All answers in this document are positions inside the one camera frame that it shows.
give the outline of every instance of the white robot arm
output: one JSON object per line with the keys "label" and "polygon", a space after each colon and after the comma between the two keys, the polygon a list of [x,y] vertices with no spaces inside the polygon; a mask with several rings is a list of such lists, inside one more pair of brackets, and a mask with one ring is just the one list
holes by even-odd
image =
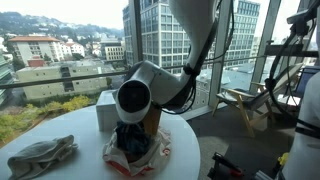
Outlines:
{"label": "white robot arm", "polygon": [[188,34],[191,51],[181,76],[142,61],[129,70],[116,95],[116,109],[127,124],[141,121],[150,104],[168,110],[180,109],[188,99],[195,78],[214,40],[217,0],[170,0],[172,14]]}

